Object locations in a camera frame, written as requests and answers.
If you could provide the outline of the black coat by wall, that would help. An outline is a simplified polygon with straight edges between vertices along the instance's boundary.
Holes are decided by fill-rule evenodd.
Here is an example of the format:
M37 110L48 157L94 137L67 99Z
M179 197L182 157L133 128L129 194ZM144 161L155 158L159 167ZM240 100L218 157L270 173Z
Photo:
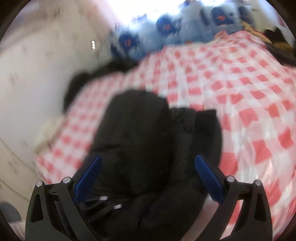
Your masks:
M77 73L71 78L65 91L63 97L63 113L66 113L66 111L69 109L69 106L74 101L76 95L87 83L111 73L126 73L130 71L130 69L136 68L137 66L138 63L133 60L116 58L112 59L105 65L96 68L92 72L83 71Z

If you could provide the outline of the blue whale curtain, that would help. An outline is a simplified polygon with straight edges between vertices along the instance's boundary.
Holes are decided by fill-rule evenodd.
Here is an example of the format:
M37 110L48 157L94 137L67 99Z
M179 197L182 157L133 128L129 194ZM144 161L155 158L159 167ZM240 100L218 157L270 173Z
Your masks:
M228 35L254 24L244 1L184 1L161 6L159 16L137 16L126 26L117 24L106 40L114 57L140 61L165 46L207 43L224 31Z

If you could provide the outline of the black puffer jacket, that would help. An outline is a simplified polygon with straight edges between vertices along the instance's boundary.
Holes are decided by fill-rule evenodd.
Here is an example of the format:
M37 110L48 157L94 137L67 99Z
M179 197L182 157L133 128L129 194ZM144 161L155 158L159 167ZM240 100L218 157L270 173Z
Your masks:
M91 230L101 240L181 240L208 195L194 159L218 166L221 149L214 109L170 108L144 90L115 95L84 161L103 162L82 206Z

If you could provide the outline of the dark clothes pile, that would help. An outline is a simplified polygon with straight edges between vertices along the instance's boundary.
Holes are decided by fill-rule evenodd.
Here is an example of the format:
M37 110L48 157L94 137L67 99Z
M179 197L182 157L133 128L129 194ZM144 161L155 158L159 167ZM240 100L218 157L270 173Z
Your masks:
M292 47L284 38L281 30L276 28L274 31L267 29L264 35L256 31L250 24L241 21L244 30L250 32L265 43L267 50L281 64L295 67L295 45Z

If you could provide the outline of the red white checkered bedspread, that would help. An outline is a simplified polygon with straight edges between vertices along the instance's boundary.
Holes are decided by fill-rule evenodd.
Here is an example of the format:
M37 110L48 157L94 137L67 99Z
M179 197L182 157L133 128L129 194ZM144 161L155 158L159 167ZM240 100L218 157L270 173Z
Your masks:
M295 68L240 31L208 44L166 47L127 74L95 79L73 102L55 143L35 159L47 183L74 175L109 101L128 89L152 91L171 107L217 110L220 168L239 181L262 181L273 237L283 233L295 214Z

